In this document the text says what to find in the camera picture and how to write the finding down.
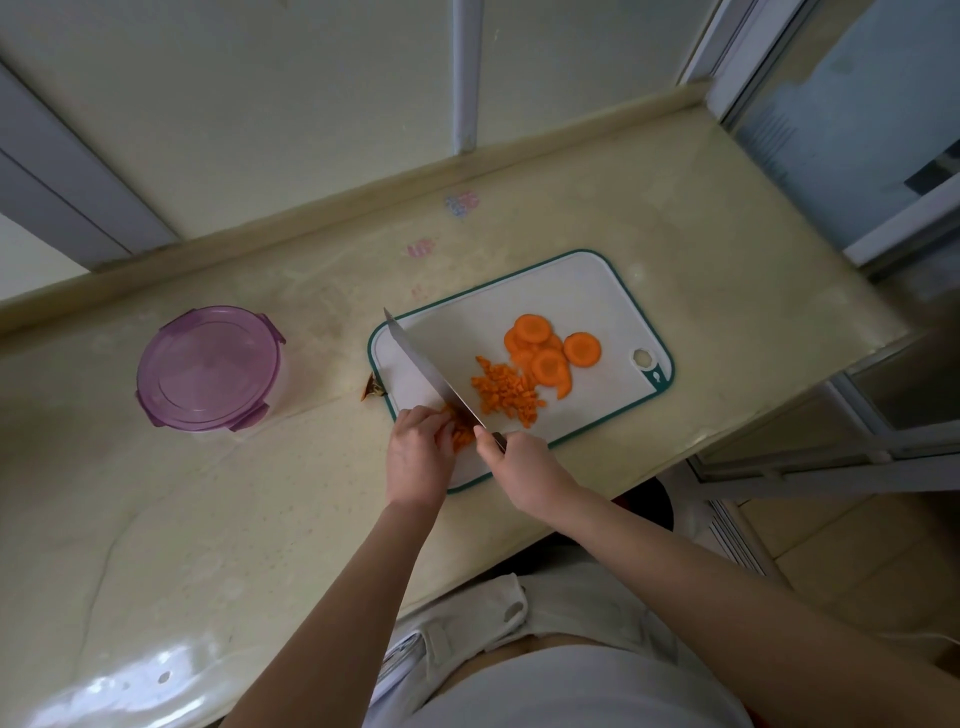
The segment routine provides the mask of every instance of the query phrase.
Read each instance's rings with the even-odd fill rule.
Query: green cutting board rim
[[[446,303],[447,301],[452,301],[453,299],[458,299],[458,298],[460,298],[461,296],[466,295],[467,293],[472,293],[473,291],[479,291],[481,288],[486,288],[487,286],[493,285],[494,283],[499,283],[499,282],[502,281],[502,280],[511,279],[511,278],[513,278],[514,276],[519,276],[521,273],[526,273],[527,271],[532,271],[532,270],[534,270],[535,268],[539,268],[540,266],[546,265],[547,263],[552,263],[554,260],[560,260],[561,258],[568,257],[569,255],[574,255],[574,254],[577,254],[577,253],[589,253],[589,254],[591,254],[591,255],[596,255],[598,258],[600,258],[601,260],[603,260],[603,262],[607,265],[608,268],[610,268],[611,273],[613,273],[613,277],[616,278],[616,281],[620,284],[620,287],[623,289],[623,292],[627,294],[627,298],[630,299],[630,302],[634,305],[634,307],[636,308],[637,312],[638,312],[638,313],[640,314],[640,316],[643,318],[643,321],[646,322],[646,324],[647,324],[648,327],[650,327],[650,331],[651,331],[651,333],[653,333],[654,338],[657,339],[657,341],[658,341],[658,342],[660,343],[660,345],[663,347],[663,350],[666,352],[666,357],[667,357],[667,359],[669,359],[669,361],[670,361],[670,378],[669,378],[669,380],[666,382],[666,386],[664,386],[662,389],[657,390],[657,391],[653,392],[652,394],[647,395],[646,397],[641,397],[639,400],[632,401],[632,402],[630,402],[629,404],[625,404],[624,406],[620,407],[619,409],[614,410],[613,412],[611,412],[609,415],[604,415],[604,416],[601,417],[599,420],[594,420],[593,422],[588,423],[588,424],[584,425],[583,427],[580,427],[579,429],[575,429],[575,430],[573,430],[572,432],[568,432],[568,433],[566,433],[566,435],[564,435],[563,437],[558,437],[556,440],[554,440],[554,441],[552,441],[552,442],[550,442],[550,443],[547,443],[547,446],[548,446],[549,448],[554,448],[554,447],[556,447],[557,445],[559,445],[560,443],[566,442],[567,440],[569,440],[569,439],[572,438],[572,437],[576,437],[576,436],[579,435],[581,432],[586,432],[587,430],[591,429],[592,427],[596,427],[597,425],[600,425],[600,424],[606,422],[607,420],[609,420],[609,419],[611,419],[611,418],[613,418],[613,417],[616,417],[617,415],[623,414],[623,413],[626,412],[628,409],[633,409],[633,408],[636,407],[637,405],[643,404],[643,403],[646,402],[647,400],[651,400],[651,399],[653,399],[654,397],[657,397],[658,395],[663,394],[663,393],[666,392],[671,386],[673,386],[673,382],[674,382],[674,381],[676,380],[676,378],[677,378],[677,364],[676,364],[676,362],[674,362],[673,356],[670,354],[670,350],[666,348],[666,344],[663,343],[663,339],[660,338],[660,335],[657,333],[657,330],[654,328],[654,325],[650,322],[650,319],[647,318],[647,315],[643,312],[643,308],[641,308],[641,307],[640,307],[640,304],[636,302],[636,299],[634,298],[634,294],[632,294],[632,293],[630,292],[630,289],[627,288],[627,286],[624,284],[623,279],[620,277],[620,274],[616,272],[616,268],[613,267],[613,264],[610,263],[610,261],[607,260],[607,258],[606,258],[603,254],[597,253],[596,251],[592,251],[592,250],[590,250],[589,248],[577,248],[576,250],[568,251],[568,252],[566,252],[566,253],[561,253],[560,255],[554,255],[553,257],[547,258],[546,260],[542,260],[542,261],[539,262],[539,263],[534,263],[533,265],[528,265],[526,268],[521,268],[521,269],[518,270],[518,271],[513,271],[512,273],[508,273],[506,276],[500,276],[500,278],[498,278],[498,279],[488,280],[486,283],[481,283],[480,285],[475,285],[475,286],[473,286],[472,288],[468,288],[466,291],[460,291],[459,293],[455,293],[455,294],[453,294],[452,296],[447,296],[445,299],[440,299],[439,301],[436,301],[436,302],[434,302],[434,303],[429,303],[428,305],[421,306],[420,308],[415,308],[415,309],[412,310],[412,311],[407,311],[406,313],[401,313],[400,315],[398,315],[398,316],[396,317],[396,319],[399,321],[400,319],[406,318],[407,316],[412,316],[412,315],[415,314],[415,313],[420,313],[421,311],[425,311],[425,310],[427,310],[428,308],[434,308],[434,307],[436,307],[436,306],[438,306],[438,305],[441,305],[442,303]],[[367,340],[367,358],[370,360],[370,366],[371,366],[371,369],[373,370],[373,375],[376,377],[377,383],[379,383],[379,385],[380,385],[381,387],[383,387],[384,390],[386,390],[386,387],[384,387],[384,385],[383,385],[383,379],[380,378],[380,372],[379,372],[379,370],[377,370],[376,364],[373,362],[373,338],[374,338],[374,336],[376,336],[377,332],[380,331],[380,330],[381,330],[382,328],[384,328],[385,326],[387,326],[387,322],[386,322],[386,321],[383,322],[382,324],[380,324],[377,328],[375,328],[375,329],[373,330],[373,332],[371,333],[370,338]],[[392,418],[394,418],[394,421],[396,421],[396,412],[394,411],[394,407],[390,404],[390,398],[385,395],[385,396],[383,397],[383,400],[384,400],[384,402],[385,402],[386,405],[387,405],[387,409],[390,411],[390,416],[391,416]],[[458,487],[456,487],[456,488],[451,488],[451,489],[449,489],[449,490],[447,491],[447,493],[448,493],[448,494],[451,494],[451,493],[460,493],[461,491],[465,491],[467,488],[472,488],[472,487],[473,487],[474,485],[476,485],[477,483],[483,482],[484,480],[486,480],[487,478],[490,478],[490,477],[492,477],[492,476],[493,476],[493,473],[487,473],[487,474],[485,474],[485,475],[480,475],[479,477],[473,478],[473,479],[472,479],[470,482],[468,482],[468,483],[464,483],[464,484],[461,485],[461,486],[458,486]]]

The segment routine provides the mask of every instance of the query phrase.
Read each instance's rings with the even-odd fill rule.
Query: knife handle
[[[491,432],[493,439],[496,440],[496,446],[500,448],[500,452],[506,454],[507,452],[507,438],[501,435],[499,432]]]

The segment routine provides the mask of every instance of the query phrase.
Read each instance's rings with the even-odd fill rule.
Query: left hand
[[[449,412],[401,409],[387,446],[387,503],[418,505],[434,516],[453,473],[453,420]]]

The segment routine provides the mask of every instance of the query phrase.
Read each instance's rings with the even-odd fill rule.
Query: carrot slice
[[[585,331],[571,333],[564,341],[564,354],[575,367],[592,367],[600,361],[600,342]]]
[[[570,379],[570,370],[566,366],[566,359],[556,349],[541,349],[534,354],[530,361],[530,370],[540,384],[551,387]]]
[[[557,399],[562,400],[573,390],[573,379],[570,378],[570,372],[567,372],[567,377],[564,381],[557,385]]]
[[[564,350],[564,342],[561,341],[560,337],[555,333],[551,333],[550,338],[547,339],[542,346],[549,347],[550,349],[556,349],[558,352],[562,352]]]
[[[533,369],[530,366],[535,353],[532,349],[520,349],[510,355],[510,360],[514,362],[514,365],[525,375],[533,379],[536,384],[537,378],[534,376]]]
[[[535,313],[525,313],[514,323],[516,338],[530,344],[542,344],[550,338],[553,328],[550,322]]]
[[[503,346],[510,353],[518,352],[521,348],[520,342],[516,339],[516,329],[511,328],[503,335]]]

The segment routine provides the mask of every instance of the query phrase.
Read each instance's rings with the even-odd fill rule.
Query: hand
[[[401,409],[387,445],[387,503],[425,506],[436,517],[453,473],[453,421],[429,407]]]
[[[490,467],[510,502],[535,519],[550,523],[570,496],[581,490],[547,449],[546,441],[526,432],[508,432],[507,451],[500,452],[493,436],[478,425],[473,429],[477,452]]]

